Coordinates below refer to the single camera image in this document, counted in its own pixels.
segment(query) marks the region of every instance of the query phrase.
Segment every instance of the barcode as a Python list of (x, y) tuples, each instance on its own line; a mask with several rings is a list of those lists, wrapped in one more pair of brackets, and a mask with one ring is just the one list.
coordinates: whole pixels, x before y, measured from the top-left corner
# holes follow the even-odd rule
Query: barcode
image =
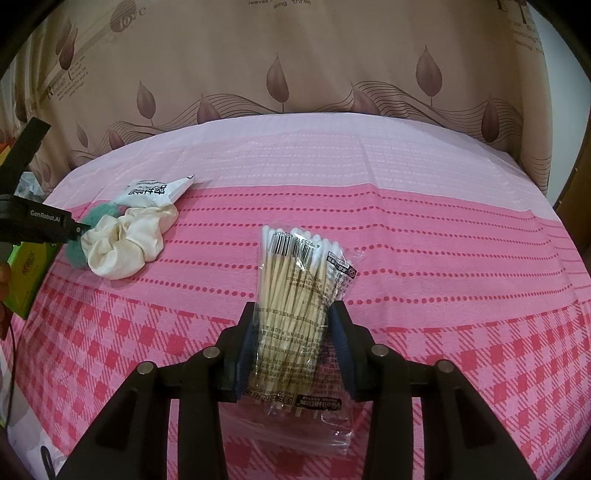
[(287, 232), (275, 232), (269, 244), (269, 253), (282, 257), (298, 258), (303, 265), (308, 266), (312, 260), (312, 253), (319, 245), (299, 238)]

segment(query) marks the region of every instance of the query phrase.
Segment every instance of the plastic wrap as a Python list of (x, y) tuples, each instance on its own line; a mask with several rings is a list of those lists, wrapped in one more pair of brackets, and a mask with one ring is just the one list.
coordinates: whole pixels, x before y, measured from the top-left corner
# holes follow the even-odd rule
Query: plastic wrap
[(352, 401), (327, 311), (356, 273), (338, 242), (299, 228), (263, 227), (255, 362), (248, 398), (230, 409), (261, 439), (310, 453), (346, 453)]

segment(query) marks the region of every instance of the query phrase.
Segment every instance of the pink bedsheet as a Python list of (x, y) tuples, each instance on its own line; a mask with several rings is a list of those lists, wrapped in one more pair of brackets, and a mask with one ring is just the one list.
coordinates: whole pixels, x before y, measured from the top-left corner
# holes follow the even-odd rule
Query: pink bedsheet
[[(49, 203), (77, 218), (136, 177), (205, 183), (177, 203), (156, 262), (106, 281), (60, 255), (15, 322), (17, 383), (54, 447), (72, 450), (137, 363), (185, 360), (236, 322), (256, 296), (261, 226), (282, 222), (364, 250), (353, 321), (409, 359), (457, 363), (547, 478), (591, 424), (591, 280), (541, 193), (476, 143), (407, 121), (280, 116), (160, 135), (76, 170)], [(230, 478), (358, 479), (370, 412), (341, 458), (227, 434)], [(175, 442), (173, 427), (170, 478)]]

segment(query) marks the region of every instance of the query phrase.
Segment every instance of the product label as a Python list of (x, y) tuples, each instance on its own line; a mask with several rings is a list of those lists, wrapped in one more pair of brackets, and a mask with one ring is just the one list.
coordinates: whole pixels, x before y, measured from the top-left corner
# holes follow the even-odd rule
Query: product label
[(341, 260), (332, 252), (329, 252), (328, 256), (326, 257), (326, 261), (332, 264), (332, 266), (334, 266), (337, 271), (348, 275), (351, 279), (355, 278), (355, 275), (357, 275), (357, 270), (351, 267), (351, 264)]
[(298, 395), (295, 399), (295, 406), (307, 408), (308, 410), (338, 411), (343, 408), (343, 401), (340, 398)]

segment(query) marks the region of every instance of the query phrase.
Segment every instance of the blue gripper pad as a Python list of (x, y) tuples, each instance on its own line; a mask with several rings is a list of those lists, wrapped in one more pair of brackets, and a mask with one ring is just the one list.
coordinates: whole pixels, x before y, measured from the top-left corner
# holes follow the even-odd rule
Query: blue gripper pad
[(250, 322), (246, 328), (244, 342), (238, 355), (238, 361), (236, 362), (236, 385), (234, 387), (234, 393), (237, 400), (240, 400), (242, 394), (248, 388), (248, 377), (251, 374), (256, 343), (254, 331), (253, 323)]
[(332, 304), (329, 308), (329, 329), (343, 385), (347, 393), (353, 397), (356, 391), (353, 358), (349, 348), (349, 341), (340, 321), (339, 309), (335, 304)]
[(369, 401), (375, 396), (377, 376), (368, 364), (368, 352), (375, 344), (369, 330), (351, 321), (344, 302), (329, 308), (329, 326), (340, 376), (354, 401)]

